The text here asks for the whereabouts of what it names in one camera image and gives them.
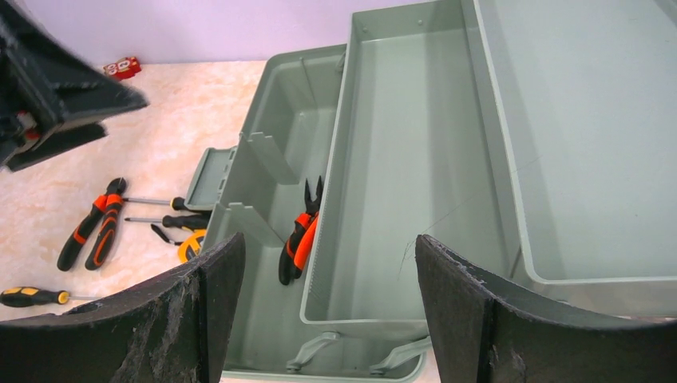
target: gray plastic toolbox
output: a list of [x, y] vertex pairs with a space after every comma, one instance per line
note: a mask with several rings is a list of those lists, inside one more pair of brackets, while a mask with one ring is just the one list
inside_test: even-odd
[[[677, 166], [668, 126], [677, 109], [647, 101], [675, 99], [675, 66], [649, 57], [677, 65], [677, 54], [608, 44], [612, 33], [677, 41], [677, 28], [653, 2], [628, 5], [648, 17], [629, 31], [614, 13], [599, 26], [586, 4], [448, 0], [361, 12], [348, 46], [267, 63], [240, 143], [208, 152], [213, 166], [194, 180], [210, 188], [200, 203], [216, 201], [204, 247], [236, 231], [247, 243], [224, 376], [413, 381], [430, 347], [414, 263], [424, 233], [549, 298], [606, 314], [677, 312], [677, 262], [664, 251], [677, 245], [673, 215], [655, 212], [661, 201], [674, 210], [661, 194], [674, 188], [649, 180]], [[604, 49], [592, 54], [591, 44]], [[595, 83], [599, 94], [565, 80], [574, 73], [558, 76], [602, 67], [615, 69]], [[633, 81], [638, 68], [647, 76]], [[626, 107], [613, 112], [615, 102]], [[283, 286], [279, 254], [304, 210], [305, 180], [315, 189], [319, 176], [310, 261]]]

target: pliers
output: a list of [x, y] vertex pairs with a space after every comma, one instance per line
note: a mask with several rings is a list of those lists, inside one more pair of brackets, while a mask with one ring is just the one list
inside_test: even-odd
[[317, 218], [319, 205], [322, 202], [323, 184], [322, 177], [318, 179], [315, 189], [316, 198], [311, 198], [311, 187], [306, 180], [306, 191], [304, 200], [306, 211], [301, 213], [294, 221], [294, 232], [291, 233], [284, 243], [282, 253], [279, 255], [278, 277], [279, 282], [288, 285], [292, 279], [301, 278], [303, 268], [306, 266], [306, 260], [311, 253], [313, 241], [315, 240], [315, 229], [317, 227]]
[[92, 234], [101, 218], [103, 224], [99, 230], [97, 241], [94, 243], [92, 252], [85, 262], [87, 270], [96, 270], [108, 257], [113, 240], [117, 231], [117, 217], [122, 209], [122, 193], [127, 189], [127, 181], [124, 178], [112, 180], [106, 188], [106, 193], [99, 195], [92, 204], [92, 211], [75, 228], [73, 234], [65, 242], [57, 261], [57, 267], [61, 271], [68, 271], [75, 263], [82, 246]]

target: tabletop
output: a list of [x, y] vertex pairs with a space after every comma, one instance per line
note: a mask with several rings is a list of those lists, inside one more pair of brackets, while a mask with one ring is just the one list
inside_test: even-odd
[[[104, 139], [75, 148], [20, 172], [0, 172], [0, 290], [36, 286], [73, 295], [104, 297], [158, 275], [180, 261], [146, 223], [123, 222], [102, 268], [85, 269], [87, 242], [71, 271], [56, 268], [59, 252], [108, 183], [124, 177], [126, 196], [185, 196], [206, 148], [237, 144], [265, 61], [144, 65], [125, 84], [139, 89], [150, 106], [104, 121]], [[122, 216], [159, 218], [169, 207], [127, 203]], [[188, 237], [168, 229], [176, 240]], [[0, 306], [0, 320], [60, 314], [82, 304], [23, 309]], [[235, 379], [222, 379], [235, 382]], [[434, 356], [417, 382], [439, 381]]]

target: yellow tape measure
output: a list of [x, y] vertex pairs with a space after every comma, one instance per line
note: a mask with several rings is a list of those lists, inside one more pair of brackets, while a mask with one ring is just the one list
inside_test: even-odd
[[195, 258], [200, 253], [206, 230], [196, 230], [188, 239], [179, 246], [179, 259], [181, 263], [186, 263]]

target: beige surface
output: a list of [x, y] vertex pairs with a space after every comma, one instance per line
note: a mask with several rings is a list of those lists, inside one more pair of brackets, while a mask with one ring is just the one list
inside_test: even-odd
[[[185, 196], [202, 152], [229, 148], [258, 84], [264, 62], [145, 65], [125, 81], [142, 91], [150, 106], [108, 119], [109, 136], [10, 174], [0, 173], [0, 289], [36, 286], [103, 297], [179, 264], [176, 247], [163, 243], [145, 223], [123, 223], [104, 266], [84, 262], [94, 236], [70, 272], [56, 267], [65, 240], [110, 180], [123, 176], [127, 196]], [[161, 217], [168, 207], [127, 203], [121, 215]], [[184, 231], [168, 231], [175, 239]], [[0, 320], [62, 313], [81, 302], [25, 309], [0, 306]], [[438, 381], [434, 358], [419, 381]]]

